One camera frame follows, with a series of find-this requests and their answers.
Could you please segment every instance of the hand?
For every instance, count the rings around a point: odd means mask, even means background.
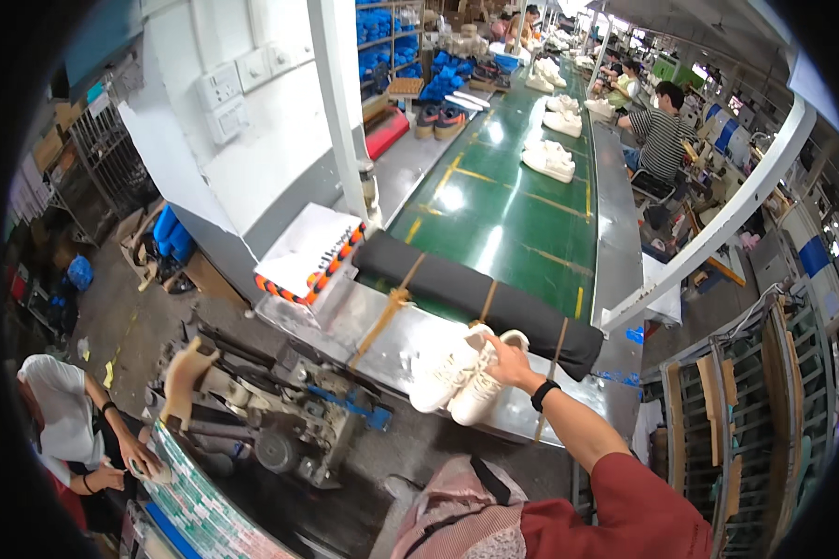
[[[99,468],[86,477],[87,486],[93,490],[101,491],[106,487],[110,489],[124,490],[124,470],[117,470],[109,463],[109,458],[103,456]]]
[[[496,336],[486,335],[485,339],[490,341],[497,351],[497,364],[489,365],[485,372],[504,385],[516,386],[534,394],[546,378],[531,370],[529,358],[525,353],[518,347],[503,343]]]
[[[149,477],[157,476],[162,471],[162,464],[158,456],[145,447],[145,444],[137,440],[130,433],[118,437],[118,446],[122,451],[124,465],[128,470],[133,469],[131,458],[137,462],[138,468]]]

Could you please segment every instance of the striped shirt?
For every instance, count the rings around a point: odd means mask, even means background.
[[[680,115],[669,115],[661,109],[629,113],[628,118],[634,134],[645,140],[640,149],[640,166],[673,184],[674,175],[686,153],[681,141],[697,140],[696,130]]]

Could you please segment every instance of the red sleeve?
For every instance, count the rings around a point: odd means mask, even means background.
[[[591,489],[599,526],[584,525],[562,499],[523,508],[528,558],[709,556],[708,522],[632,456],[612,453],[601,458],[591,475]]]

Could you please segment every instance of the bracelet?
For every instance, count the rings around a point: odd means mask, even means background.
[[[90,475],[90,474],[85,474],[85,475],[81,476],[81,479],[84,481],[84,486],[87,487],[88,491],[90,491],[90,495],[93,495],[94,493],[96,493],[96,491],[91,489],[90,486],[87,484],[87,476],[88,475]]]
[[[535,391],[534,395],[531,397],[531,407],[535,408],[537,413],[544,413],[544,396],[550,392],[551,388],[557,388],[558,390],[562,390],[559,385],[549,378],[544,381],[544,384],[538,386],[537,390]]]

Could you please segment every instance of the green conveyor belt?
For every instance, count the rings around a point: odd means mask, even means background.
[[[591,121],[582,110],[580,138],[542,126],[548,95],[525,87],[528,70],[515,73],[509,92],[492,97],[492,108],[473,119],[442,155],[388,231],[588,321],[597,247]],[[556,94],[582,102],[582,77],[569,64],[562,74],[567,87]],[[572,151],[576,167],[570,184],[522,163],[530,134]],[[381,290],[389,287],[373,278],[359,280]],[[417,304],[448,319],[477,318],[459,316],[435,301]]]

